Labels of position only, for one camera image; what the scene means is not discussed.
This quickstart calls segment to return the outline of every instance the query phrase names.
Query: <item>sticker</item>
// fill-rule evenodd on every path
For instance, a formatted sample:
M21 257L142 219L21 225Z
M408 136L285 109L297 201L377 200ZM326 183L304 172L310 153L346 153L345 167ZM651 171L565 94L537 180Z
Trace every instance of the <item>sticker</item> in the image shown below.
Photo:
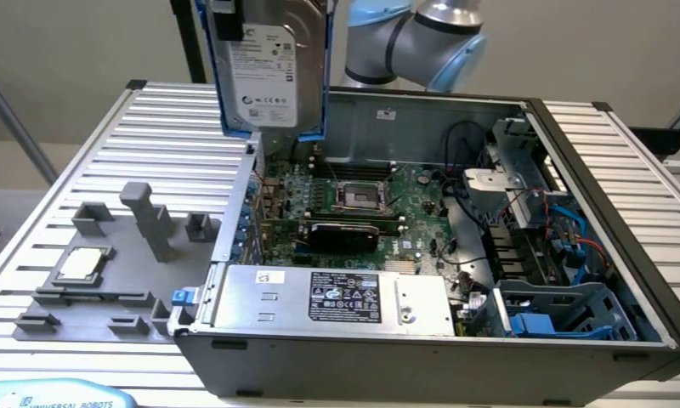
M314 321L381 323L377 275L313 272L308 315Z
M380 119L381 121L394 121L396 120L396 111L394 110L378 110L374 114L374 119Z
M254 126L297 126L294 37L277 25L244 24L244 41L230 42L237 112Z
M257 283L284 283L282 270L257 270Z

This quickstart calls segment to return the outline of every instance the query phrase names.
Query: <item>white wall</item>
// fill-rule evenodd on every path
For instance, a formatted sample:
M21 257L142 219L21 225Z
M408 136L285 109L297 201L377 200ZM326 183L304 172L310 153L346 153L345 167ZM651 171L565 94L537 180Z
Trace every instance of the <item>white wall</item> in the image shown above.
M603 100L629 124L667 123L680 0L485 0L483 14L489 47L465 92ZM334 83L344 35L336 45ZM80 143L132 78L188 82L169 0L0 0L0 86L39 141Z

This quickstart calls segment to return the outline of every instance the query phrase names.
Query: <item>white label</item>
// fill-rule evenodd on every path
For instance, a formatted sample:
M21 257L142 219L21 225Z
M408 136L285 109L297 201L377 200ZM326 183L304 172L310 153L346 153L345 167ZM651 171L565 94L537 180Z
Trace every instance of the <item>white label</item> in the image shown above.
M257 270L257 283L284 283L282 270Z
M297 126L294 38L280 26L245 24L244 41L230 42L230 71L241 118L254 126Z
M394 110L378 110L374 115L374 119L380 119L381 121L394 121L396 120L396 111Z

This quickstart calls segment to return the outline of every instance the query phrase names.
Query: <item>green circuit board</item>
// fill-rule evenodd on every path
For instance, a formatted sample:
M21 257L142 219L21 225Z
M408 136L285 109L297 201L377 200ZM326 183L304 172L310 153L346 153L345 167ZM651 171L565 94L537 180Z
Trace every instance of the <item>green circuit board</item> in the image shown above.
M388 261L410 261L418 273L425 269L434 273L430 241L434 240L437 248L441 248L452 234L448 218L440 215L442 180L430 179L429 174L422 166L401 165L381 181L314 178L301 166L292 166L285 161L270 163L268 177L282 180L282 188L273 190L270 201L280 203L282 214L280 217L270 212L262 223L265 264L385 269ZM418 182L421 175L428 177L422 179L424 183ZM342 210L336 208L338 185L376 186L382 191L384 210L374 213L386 214L388 219L362 219L357 214L348 219ZM308 209L322 216L322 222L377 227L381 236L376 251L353 255L310 253L302 241L302 229L316 219L306 216Z

